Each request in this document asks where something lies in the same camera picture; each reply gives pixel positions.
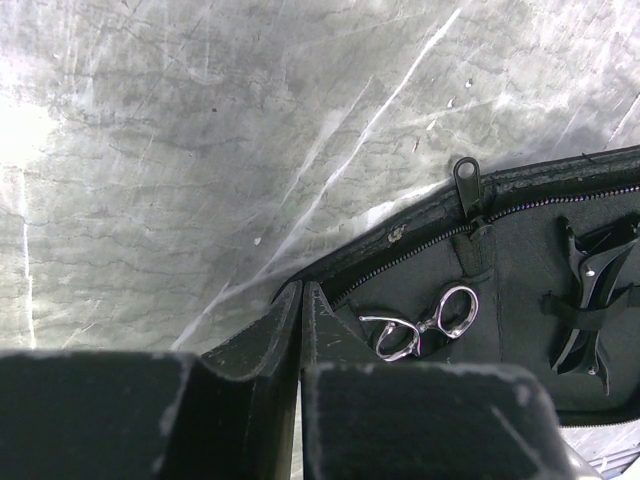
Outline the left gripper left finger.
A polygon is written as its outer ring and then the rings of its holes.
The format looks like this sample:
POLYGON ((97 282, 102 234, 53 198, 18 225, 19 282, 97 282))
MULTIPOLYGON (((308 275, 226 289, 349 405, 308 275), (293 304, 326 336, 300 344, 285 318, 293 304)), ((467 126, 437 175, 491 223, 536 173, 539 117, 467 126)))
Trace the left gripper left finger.
POLYGON ((303 286, 217 348, 5 350, 5 479, 286 479, 303 286))

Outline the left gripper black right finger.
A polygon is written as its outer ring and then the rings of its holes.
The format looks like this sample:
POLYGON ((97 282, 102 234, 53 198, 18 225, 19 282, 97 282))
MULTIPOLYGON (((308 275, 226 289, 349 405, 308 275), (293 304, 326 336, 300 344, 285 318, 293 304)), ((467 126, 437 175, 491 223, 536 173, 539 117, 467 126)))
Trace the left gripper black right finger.
POLYGON ((562 438, 551 398, 509 365, 388 364, 333 313, 302 300, 308 479, 594 479, 562 438))

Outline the silver hair scissors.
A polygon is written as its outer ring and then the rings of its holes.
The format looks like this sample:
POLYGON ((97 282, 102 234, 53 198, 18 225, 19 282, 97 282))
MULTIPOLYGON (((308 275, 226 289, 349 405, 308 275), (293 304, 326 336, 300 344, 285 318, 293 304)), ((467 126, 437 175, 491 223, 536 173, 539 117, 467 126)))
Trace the silver hair scissors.
POLYGON ((406 357, 423 358, 422 340, 428 332, 435 332, 447 343, 462 337, 475 322, 479 313, 479 297, 465 284, 447 285, 426 316, 410 321, 399 314, 359 314, 361 324, 374 324, 372 334, 374 353, 391 363, 406 357))

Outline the black zippered tool case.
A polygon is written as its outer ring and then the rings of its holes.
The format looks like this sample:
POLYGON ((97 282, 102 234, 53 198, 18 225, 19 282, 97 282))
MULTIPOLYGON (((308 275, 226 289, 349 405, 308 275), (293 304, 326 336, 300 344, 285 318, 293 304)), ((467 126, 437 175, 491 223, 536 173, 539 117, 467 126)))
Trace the black zippered tool case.
POLYGON ((631 214, 639 216, 639 150, 627 147, 481 174, 466 157, 457 177, 432 200, 393 216, 370 233, 312 263, 297 279, 320 285, 331 309, 371 343, 374 324, 359 314, 426 316, 447 285, 479 297, 478 316, 462 338, 435 332, 425 359, 506 363, 533 373, 565 426, 611 425, 639 416, 639 243, 618 278, 632 285, 628 308, 604 327, 610 393, 587 375, 557 375, 549 363, 560 323, 545 312, 548 294, 572 289, 559 219, 582 236, 631 214))

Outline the black hair clip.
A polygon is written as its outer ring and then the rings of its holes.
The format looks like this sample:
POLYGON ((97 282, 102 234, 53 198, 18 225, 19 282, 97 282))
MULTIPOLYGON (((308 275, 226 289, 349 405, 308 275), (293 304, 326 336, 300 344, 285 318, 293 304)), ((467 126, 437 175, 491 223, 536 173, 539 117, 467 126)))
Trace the black hair clip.
POLYGON ((639 243, 639 216, 631 214, 578 236, 570 220, 559 219, 572 274, 570 295, 548 294, 544 309, 560 323, 549 363, 557 375, 587 375, 610 393, 608 354, 600 340, 604 327, 628 308, 634 287, 619 289, 618 278, 639 243))

